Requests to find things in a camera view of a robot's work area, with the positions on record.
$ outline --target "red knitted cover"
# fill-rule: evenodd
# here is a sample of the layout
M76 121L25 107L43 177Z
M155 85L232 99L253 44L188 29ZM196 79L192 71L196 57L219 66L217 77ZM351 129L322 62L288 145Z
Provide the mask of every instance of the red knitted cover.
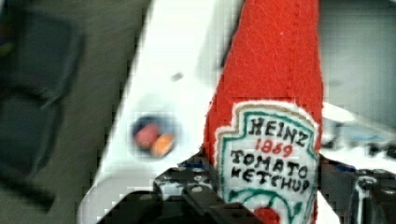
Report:
M254 187L254 189L258 187L264 189L261 192L266 192L265 197L268 195L283 195L283 197L278 198L277 196L268 196L268 200L270 202L263 203L260 206L257 205L257 200L264 202L266 200L264 196L262 196L263 198L258 198L256 201L254 201L255 203L253 201L250 203L250 205L254 207L252 210L255 211L255 214L269 224L302 223L300 222L301 220L305 220L305 222L311 220L313 223L315 223L316 219L316 189L313 189L313 201L315 202L308 206L306 205L309 204L309 200L302 200L301 203L297 203L297 201L291 202L293 200L290 200L290 197L293 197L292 195L296 194L296 192L293 190L289 192L289 195L288 191L285 193L285 190L282 189L276 189L272 191L266 190L271 187L272 183L270 182L274 181L273 178L282 172L284 173L283 177L285 178L283 179L283 177L280 177L279 179L276 179L275 184L273 184L272 187L277 186L278 188L282 187L283 189L289 189L291 185L297 189L298 183L300 183L301 186L299 188L303 189L306 170L298 170L298 168L302 168L306 163L314 164L315 167L318 166L317 163L314 163L313 159L312 162L308 161L311 159L306 159L310 158L309 156L305 154L298 154L298 150L308 152L309 148L307 148L307 145L309 144L306 142L296 145L298 138L304 138L304 134L303 136L298 136L300 129L298 129L297 126L292 126L295 127L295 132L297 132L295 136L293 135L294 130L291 126L289 133L284 133L287 125L294 125L295 123L292 124L288 123L288 121L282 121L283 119L280 119L280 117L277 117L278 119L275 119L275 121L271 124L268 124L267 122L270 121L271 118L274 119L274 116L276 115L285 115L282 114L285 108L288 110L288 107L275 104L276 108L274 112L274 107L268 107L268 105L273 105L271 102L286 102L298 106L299 109L297 110L288 110L290 115L286 113L286 117L291 118L291 120L299 120L299 122L303 123L304 125L306 124L306 127L310 126L309 123L316 123L316 128L311 127L310 129L311 131L314 131L316 135L315 138L310 138L312 142L310 146L311 150L315 149L315 151L318 152L320 147L319 138L321 134L323 86L318 59L317 28L318 0L246 0L242 9L239 27L233 37L231 51L228 55L216 94L211 103L210 110L207 114L204 148L205 153L209 157L210 161L215 163L217 169L222 170L223 172L219 172L219 181L220 185L226 189L223 189L219 195L223 198L227 197L226 201L228 202L239 202L243 196L240 196L242 195L242 192L238 190L252 189L251 187ZM240 116L238 115L238 111L243 111L243 109L238 110L236 108L236 106L240 103L246 103L247 110L244 111L263 111L266 114L265 116L263 114L262 117L262 134L258 135L260 140L258 138L257 142L249 142L249 140L239 139L236 140L239 142L233 143L233 145L226 145L233 140L230 140L231 138L227 137L229 142L223 142L223 140L226 138L225 136L242 136L244 132L242 130L243 128L240 127L241 125L232 125L232 120L247 118L246 122L250 121L248 114L240 114ZM303 117L304 112L306 112L305 114L308 114L308 117L310 116L312 122L304 123L304 119L297 119L298 116L296 117L295 113L293 114L292 111L297 111L297 114L300 114ZM251 119L254 119L256 124L260 121L259 117L251 117ZM246 131L252 129L252 127L248 126L249 124L246 125ZM236 130L236 132L223 132L220 131L220 127L229 127L230 130ZM273 149L271 149L271 146L268 147L268 145L267 147L262 147L261 144L266 140L264 133L269 133L267 134L269 136L274 135L271 136L272 140L270 139L273 141ZM283 145L278 147L277 140L279 140ZM246 145L251 147L241 147L241 144L244 145L244 143L241 143L241 141L246 141ZM290 154L290 149L292 147L293 153L297 154ZM243 152L238 154L239 152L233 151L237 149L243 150ZM247 149L252 151L252 154L254 155L254 161L250 160L252 158L251 155L247 156ZM265 177L268 179L264 178L263 172L260 173L260 167L258 170L255 169L257 168L256 166L253 166L256 163L264 161L264 154L266 156L272 157L270 158L271 162L268 162L270 163L270 166L267 170L268 174ZM286 168L289 167L288 161L277 161L286 160L291 157L293 157L294 160L300 162L298 164L299 167L294 167L296 168L294 171L286 170ZM232 171L225 171L227 167L221 167L225 164L234 164L235 167L233 167ZM262 171L266 171L265 165L268 164L261 163L261 165L264 165L262 167ZM285 172L294 173L293 175L288 176ZM309 172L314 173L316 170L308 169L308 173ZM227 176L223 177L224 181L221 183L221 178L223 175ZM246 185L239 186L240 188L231 186L233 187L232 190L227 189L227 187L230 187L231 185L231 182L227 181L232 181L233 178L239 178L240 181L242 181L234 183L246 183ZM307 187L308 189L313 187L315 178L311 178L310 181L309 187ZM299 195L304 196L307 191L304 191L303 193L298 191L298 193ZM249 204L249 200L246 197L243 203ZM289 210L286 209L288 212L282 213L280 211L282 209L279 208L279 206L284 206L284 204L287 204L287 206L285 205L285 208L288 208Z

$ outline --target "knitted ketchup bottle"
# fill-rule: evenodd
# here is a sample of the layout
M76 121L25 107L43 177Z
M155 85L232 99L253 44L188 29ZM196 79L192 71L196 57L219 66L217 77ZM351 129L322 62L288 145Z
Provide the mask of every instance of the knitted ketchup bottle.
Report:
M318 0L246 0L205 124L218 195L267 224L315 223Z

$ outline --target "black object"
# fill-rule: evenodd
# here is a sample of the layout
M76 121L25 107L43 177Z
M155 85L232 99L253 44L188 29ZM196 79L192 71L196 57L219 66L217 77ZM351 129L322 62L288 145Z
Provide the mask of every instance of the black object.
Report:
M343 224L396 223L396 175L320 157L319 190Z
M15 178L0 176L0 185L6 189L16 191L20 196L28 199L28 202L40 206L45 212L50 210L55 201L55 195L51 192Z
M99 223L262 223L242 204L226 204L213 191L209 171L203 166L201 158L199 153L183 162L182 166L159 175L154 180L155 192L146 192L155 197L142 196L139 191L129 194Z
M143 196L149 202L136 200L142 193L134 192L100 224L261 223L242 204L224 203L213 190L210 167L204 159L198 153L179 167L167 170L154 180L155 192L145 193L155 197ZM366 224L396 223L395 174L385 170L357 170L323 156L320 156L319 174L319 190L341 223L358 223L359 219Z
M389 145L387 156L396 159L396 144L392 143Z
M0 181L48 211L54 196L30 181L53 149L61 101L83 49L82 31L25 1L8 1L1 10L12 18L16 48L0 59Z
M370 156L375 156L376 154L378 154L378 152L381 151L379 146L375 143L368 144L368 147L369 147L369 155Z
M326 144L322 144L321 146L323 148L334 148L334 140L335 139L332 139L331 141L327 142Z

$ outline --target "dark chair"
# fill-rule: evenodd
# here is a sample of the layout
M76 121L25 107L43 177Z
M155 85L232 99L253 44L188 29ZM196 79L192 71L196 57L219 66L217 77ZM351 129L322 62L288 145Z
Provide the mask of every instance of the dark chair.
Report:
M0 59L0 181L22 186L44 167L62 122L83 49L70 20L8 4L16 48Z

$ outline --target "label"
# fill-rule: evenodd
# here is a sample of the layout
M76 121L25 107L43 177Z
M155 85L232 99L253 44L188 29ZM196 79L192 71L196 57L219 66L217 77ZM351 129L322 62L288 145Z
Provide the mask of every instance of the label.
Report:
M317 127L296 105L236 105L232 126L216 132L219 196L252 212L273 210L280 223L310 222L318 173Z

